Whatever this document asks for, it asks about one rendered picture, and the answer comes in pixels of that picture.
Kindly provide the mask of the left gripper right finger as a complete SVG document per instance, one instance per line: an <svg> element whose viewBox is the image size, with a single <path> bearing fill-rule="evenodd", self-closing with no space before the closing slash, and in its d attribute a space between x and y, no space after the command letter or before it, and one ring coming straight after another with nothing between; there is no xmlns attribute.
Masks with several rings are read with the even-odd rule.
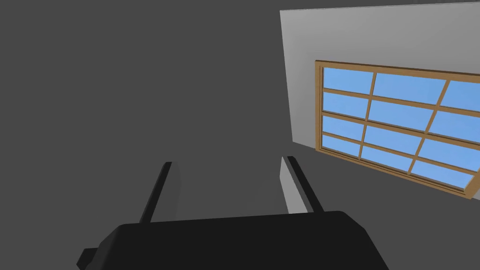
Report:
<svg viewBox="0 0 480 270"><path fill-rule="evenodd" d="M295 157L281 157L279 178L289 214L324 212Z"/></svg>

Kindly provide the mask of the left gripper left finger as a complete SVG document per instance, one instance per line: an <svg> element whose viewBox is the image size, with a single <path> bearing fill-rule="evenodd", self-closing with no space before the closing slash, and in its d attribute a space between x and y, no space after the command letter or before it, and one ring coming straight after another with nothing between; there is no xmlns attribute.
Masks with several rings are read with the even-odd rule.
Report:
<svg viewBox="0 0 480 270"><path fill-rule="evenodd" d="M140 218L140 223L177 219L182 180L177 161L165 162Z"/></svg>

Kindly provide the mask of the wooden framed window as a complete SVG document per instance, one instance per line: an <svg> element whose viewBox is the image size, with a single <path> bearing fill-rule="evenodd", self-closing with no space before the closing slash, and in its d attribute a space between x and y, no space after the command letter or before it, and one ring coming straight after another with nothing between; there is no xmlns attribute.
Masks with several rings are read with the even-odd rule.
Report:
<svg viewBox="0 0 480 270"><path fill-rule="evenodd" d="M480 74L316 60L315 149L472 199Z"/></svg>

